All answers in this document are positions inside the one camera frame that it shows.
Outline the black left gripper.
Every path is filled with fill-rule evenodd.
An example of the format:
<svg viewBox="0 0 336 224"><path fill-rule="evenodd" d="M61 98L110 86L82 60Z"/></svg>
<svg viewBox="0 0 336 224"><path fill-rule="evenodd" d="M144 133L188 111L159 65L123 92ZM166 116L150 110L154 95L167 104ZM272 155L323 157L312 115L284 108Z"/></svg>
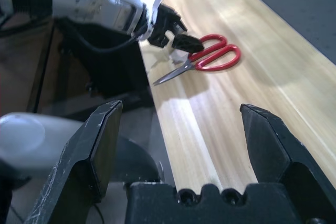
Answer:
<svg viewBox="0 0 336 224"><path fill-rule="evenodd" d="M165 32L171 31L175 35L172 48L188 53L197 53L204 49L202 42L198 38L188 34L180 34L187 32L187 28L184 26L181 16L173 8L160 4L157 11L158 14L152 35L148 38L149 44L164 48L169 42Z"/></svg>

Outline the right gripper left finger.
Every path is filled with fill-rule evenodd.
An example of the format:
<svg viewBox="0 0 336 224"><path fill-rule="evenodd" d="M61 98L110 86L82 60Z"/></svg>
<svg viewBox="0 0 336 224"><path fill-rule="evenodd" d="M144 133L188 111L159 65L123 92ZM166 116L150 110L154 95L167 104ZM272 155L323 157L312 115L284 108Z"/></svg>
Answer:
<svg viewBox="0 0 336 224"><path fill-rule="evenodd" d="M86 223L105 197L118 138L122 102L96 108L66 143L26 223Z"/></svg>

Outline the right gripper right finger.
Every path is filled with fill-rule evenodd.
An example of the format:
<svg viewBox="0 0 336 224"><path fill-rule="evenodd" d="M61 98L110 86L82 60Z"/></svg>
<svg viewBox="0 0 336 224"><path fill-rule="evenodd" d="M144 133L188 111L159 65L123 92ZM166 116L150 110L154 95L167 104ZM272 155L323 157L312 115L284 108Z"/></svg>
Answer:
<svg viewBox="0 0 336 224"><path fill-rule="evenodd" d="M250 163L261 183L280 183L303 223L335 223L335 188L283 120L240 106Z"/></svg>

